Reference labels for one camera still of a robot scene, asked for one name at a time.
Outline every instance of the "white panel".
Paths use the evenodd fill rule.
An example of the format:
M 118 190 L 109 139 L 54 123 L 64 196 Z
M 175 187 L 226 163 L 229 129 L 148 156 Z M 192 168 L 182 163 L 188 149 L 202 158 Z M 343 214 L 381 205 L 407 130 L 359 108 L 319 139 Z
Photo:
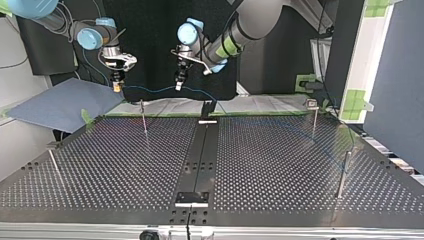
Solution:
M 51 129 L 12 121 L 0 127 L 0 181 L 46 151 Z
M 0 68 L 22 62 L 27 56 L 22 40 L 4 18 L 0 18 L 0 35 Z M 32 75 L 29 61 L 0 69 L 0 114 L 47 90 L 47 81 Z M 41 155 L 53 140 L 50 129 L 0 116 L 0 181 Z
M 370 100 L 392 12 L 393 5 L 390 5 L 385 17 L 362 18 L 344 96 L 347 95 L 347 91 L 350 89 L 365 90 L 364 100 Z M 345 122 L 364 123 L 365 116 L 366 111 L 362 111 L 358 121 L 346 120 Z
M 17 32 L 0 18 L 0 67 L 22 62 L 25 48 Z M 0 109 L 31 98 L 48 89 L 46 77 L 33 76 L 29 61 L 9 69 L 0 69 Z

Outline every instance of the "green tape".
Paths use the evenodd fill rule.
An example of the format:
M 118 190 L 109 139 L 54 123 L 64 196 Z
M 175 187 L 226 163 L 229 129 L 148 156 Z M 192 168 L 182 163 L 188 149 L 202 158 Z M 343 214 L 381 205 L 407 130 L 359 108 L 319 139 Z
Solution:
M 94 122 L 94 119 L 90 116 L 90 113 L 86 109 L 81 110 L 81 117 L 86 124 Z
M 9 17 L 12 16 L 12 12 L 9 9 L 9 4 L 7 4 L 7 0 L 0 0 L 0 12 L 8 15 Z
M 0 118 L 7 118 L 7 113 L 10 111 L 10 109 L 5 109 L 0 112 Z
M 366 18 L 384 17 L 386 16 L 389 0 L 368 0 L 365 10 Z
M 296 77 L 296 86 L 294 91 L 297 93 L 313 93 L 313 90 L 306 90 L 306 88 L 301 87 L 301 82 L 315 82 L 317 79 L 315 74 L 309 74 L 309 75 L 297 75 Z
M 361 112 L 365 108 L 365 91 L 348 90 L 342 112 L 343 120 L 359 120 Z
M 235 56 L 238 54 L 238 50 L 237 50 L 237 46 L 233 43 L 233 41 L 231 40 L 230 37 L 227 37 L 227 39 L 225 39 L 224 41 L 224 46 L 225 49 L 227 50 L 227 52 L 231 55 L 231 56 Z M 216 50 L 216 54 L 222 58 L 228 58 L 230 56 L 228 56 L 228 54 L 225 52 L 224 48 L 221 46 L 218 48 L 218 50 Z
M 327 107 L 330 104 L 330 100 L 324 99 L 322 102 L 322 107 L 320 108 L 320 113 L 327 113 Z
M 169 114 L 145 114 L 148 118 L 191 118 L 200 117 L 200 113 L 169 113 Z M 140 113 L 110 113 L 106 117 L 143 117 Z
M 310 111 L 284 111 L 284 112 L 230 112 L 212 113 L 212 117 L 242 117 L 242 116 L 301 116 L 310 114 Z

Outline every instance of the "vertical metal post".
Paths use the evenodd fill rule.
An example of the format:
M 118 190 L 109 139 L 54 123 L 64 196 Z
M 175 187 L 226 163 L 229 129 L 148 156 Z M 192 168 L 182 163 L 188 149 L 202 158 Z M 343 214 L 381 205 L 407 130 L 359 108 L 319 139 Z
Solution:
M 145 114 L 144 114 L 144 101 L 143 100 L 141 100 L 140 111 L 141 111 L 141 115 L 143 117 L 144 133 L 147 133 L 147 123 L 146 123 L 146 117 L 145 117 Z
M 319 110 L 319 108 L 317 108 L 317 109 L 315 110 L 315 118 L 314 118 L 314 133 L 315 133 L 315 129 L 317 128 L 318 110 Z
M 339 189 L 337 191 L 337 198 L 341 198 L 344 190 L 344 185 L 346 182 L 347 169 L 349 166 L 350 157 L 352 156 L 352 152 L 346 152 L 344 163 L 343 163 L 343 171 L 340 179 Z
M 56 158 L 54 158 L 53 150 L 49 149 L 50 158 L 52 159 L 54 168 L 56 171 L 59 171 L 59 166 L 57 165 Z

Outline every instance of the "black cable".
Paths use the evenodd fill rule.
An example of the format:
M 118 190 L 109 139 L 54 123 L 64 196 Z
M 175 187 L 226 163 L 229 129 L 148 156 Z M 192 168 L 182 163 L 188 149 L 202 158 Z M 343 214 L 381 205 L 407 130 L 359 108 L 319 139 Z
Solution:
M 12 120 L 10 120 L 10 121 L 7 121 L 7 122 L 5 122 L 5 123 L 2 123 L 2 124 L 0 124 L 0 127 L 6 126 L 7 124 L 9 124 L 9 123 L 13 123 L 14 121 L 16 121 L 16 119 L 12 119 Z
M 190 233 L 190 217 L 191 217 L 191 209 L 190 213 L 188 215 L 187 225 L 186 225 L 186 231 L 187 231 L 187 240 L 191 240 L 191 233 Z
M 10 65 L 10 66 L 4 66 L 4 67 L 0 67 L 0 70 L 3 69 L 8 69 L 8 68 L 14 68 L 14 67 L 18 67 L 21 66 L 22 64 L 24 64 L 26 61 L 28 61 L 28 56 L 20 63 L 14 64 L 14 65 Z
M 320 31 L 321 31 L 321 25 L 322 25 L 322 20 L 323 20 L 323 18 L 324 18 L 324 13 L 325 13 L 325 7 L 326 7 L 326 6 L 327 6 L 327 0 L 324 0 L 324 5 L 322 6 L 321 16 L 320 16 L 320 18 L 319 18 L 319 24 L 318 24 L 318 34 L 320 34 Z M 333 106 L 333 109 L 334 109 L 334 112 L 335 112 L 335 113 L 336 113 L 336 115 L 337 115 L 337 118 L 340 118 L 339 113 L 338 113 L 338 112 L 337 112 L 337 110 L 335 109 L 336 105 L 334 104 L 333 99 L 332 99 L 332 97 L 330 96 L 330 92 L 328 91 L 327 84 L 326 84 L 326 82 L 325 82 L 324 74 L 322 73 L 322 65 L 321 65 L 321 48 L 319 47 L 319 40 L 320 40 L 320 36 L 318 36 L 318 37 L 317 37 L 317 54 L 318 54 L 318 65 L 319 65 L 319 67 L 318 67 L 318 68 L 319 68 L 319 73 L 320 73 L 321 78 L 322 78 L 322 83 L 323 83 L 323 85 L 324 85 L 324 90 L 325 90 L 325 93 L 326 93 L 326 95 L 327 95 L 327 97 L 328 97 L 328 101 L 330 101 L 331 105 Z
M 21 32 L 13 25 L 13 23 L 9 20 L 8 17 L 5 17 L 6 21 L 9 23 L 9 25 L 16 31 L 16 33 L 21 34 Z
M 321 16 L 320 16 L 320 19 L 319 19 L 318 34 L 320 34 L 322 20 L 324 18 L 324 13 L 325 13 L 325 7 L 326 6 L 327 6 L 327 0 L 324 0 L 324 5 L 322 6 L 322 12 L 321 12 Z M 327 85 L 325 83 L 324 74 L 322 74 L 322 69 L 321 69 L 321 49 L 319 47 L 319 40 L 320 40 L 320 36 L 317 37 L 317 55 L 318 55 L 319 71 L 320 71 L 320 75 L 321 75 L 321 78 L 322 78 L 322 83 L 324 85 L 324 90 L 325 90 L 325 93 L 327 94 L 328 100 L 330 101 L 331 105 L 333 106 L 334 112 L 336 113 L 337 121 L 340 122 L 340 123 L 343 123 L 340 120 L 340 114 L 337 111 L 337 109 L 335 108 L 336 105 L 334 104 L 334 102 L 332 100 L 332 97 L 330 95 L 330 92 L 328 91 Z M 355 139 L 353 138 L 352 129 L 349 126 L 348 126 L 348 128 L 349 128 L 349 136 L 350 136 L 350 139 L 352 141 L 352 147 L 351 147 L 351 150 L 350 150 L 352 152 L 353 151 L 353 148 L 355 147 Z
M 217 63 L 217 62 L 215 62 L 215 61 L 213 61 L 210 57 L 209 57 L 209 55 L 206 53 L 206 46 L 209 44 L 209 42 L 208 42 L 208 44 L 206 44 L 205 45 L 205 39 L 206 39 L 206 35 L 205 34 L 203 34 L 203 37 L 201 37 L 200 36 L 200 32 L 202 31 L 198 26 L 196 26 L 196 25 L 194 25 L 193 23 L 191 23 L 191 22 L 187 22 L 188 24 L 191 24 L 195 29 L 196 29 L 196 31 L 197 31 L 197 36 L 198 36 L 198 38 L 199 38 L 199 41 L 200 41 L 200 56 L 199 56 L 199 58 L 200 58 L 200 61 L 203 61 L 203 54 L 205 55 L 205 57 L 211 62 L 211 63 L 213 63 L 213 64 L 215 64 L 215 65 L 225 65 L 225 64 L 222 64 L 222 63 Z
M 82 66 L 82 67 L 83 67 L 83 68 L 87 71 L 87 73 L 88 73 L 88 75 L 89 75 L 89 77 L 90 77 L 91 82 L 94 82 L 94 81 L 93 81 L 93 79 L 94 79 L 97 83 L 102 84 L 102 85 L 106 85 L 107 83 L 106 83 L 105 81 L 99 81 L 99 79 L 95 78 L 95 77 L 93 76 L 92 72 L 91 72 L 91 71 L 90 71 L 90 69 L 89 69 L 89 68 L 91 68 L 91 66 L 90 66 L 89 64 L 85 63 L 84 61 L 82 61 L 82 60 L 78 57 L 77 50 L 76 50 L 76 48 L 75 48 L 75 45 L 74 45 L 74 44 L 75 44 L 75 43 L 72 43 L 72 49 L 74 50 L 75 58 L 76 58 L 77 63 L 78 63 L 77 71 L 79 70 L 80 66 Z

